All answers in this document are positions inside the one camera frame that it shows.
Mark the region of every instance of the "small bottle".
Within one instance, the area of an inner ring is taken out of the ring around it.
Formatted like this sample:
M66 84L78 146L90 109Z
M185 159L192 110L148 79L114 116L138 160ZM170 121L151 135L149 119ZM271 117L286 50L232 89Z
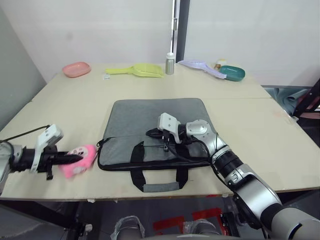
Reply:
M225 59L221 58L218 61L216 61L214 69L219 71L219 69L224 65L227 65L227 61Z
M165 74L171 75L175 72L175 55L172 52L166 54Z

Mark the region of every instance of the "yellow dustpan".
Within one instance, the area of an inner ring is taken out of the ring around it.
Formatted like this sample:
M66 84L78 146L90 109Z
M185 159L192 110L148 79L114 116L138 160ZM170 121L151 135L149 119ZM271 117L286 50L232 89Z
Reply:
M137 63L128 68L107 68L108 74L134 74L140 77L163 78L164 72L158 65L151 63Z

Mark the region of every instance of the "pink bowl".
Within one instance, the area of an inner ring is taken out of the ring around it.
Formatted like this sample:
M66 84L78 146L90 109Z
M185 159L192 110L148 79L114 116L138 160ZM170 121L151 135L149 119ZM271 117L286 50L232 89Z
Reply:
M91 67L84 61L78 61L62 68L63 73L69 78L76 78L87 74L91 71Z

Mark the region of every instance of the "white wall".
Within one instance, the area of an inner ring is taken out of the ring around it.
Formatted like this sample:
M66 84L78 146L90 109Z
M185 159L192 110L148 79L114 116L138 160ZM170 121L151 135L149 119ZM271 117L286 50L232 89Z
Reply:
M0 0L48 82L62 67L162 63L171 44L172 0Z
M0 131L45 85L0 7Z
M191 0L184 59L225 58L262 85L320 78L319 0Z

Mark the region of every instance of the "gray cloth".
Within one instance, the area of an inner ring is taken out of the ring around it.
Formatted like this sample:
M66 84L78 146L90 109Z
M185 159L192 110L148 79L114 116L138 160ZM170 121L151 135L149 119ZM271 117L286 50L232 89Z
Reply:
M119 100L113 105L103 139L111 138L100 151L99 164L102 166L129 163L134 147L144 141L144 162L174 159L171 152L165 152L161 139L146 136L146 132L157 127L158 117L168 113L182 124L203 119L214 127L204 103L198 98ZM205 157L200 144L188 145L190 156Z
M298 100L308 89L305 88L268 88L265 90L277 101L278 104L292 116L295 112Z

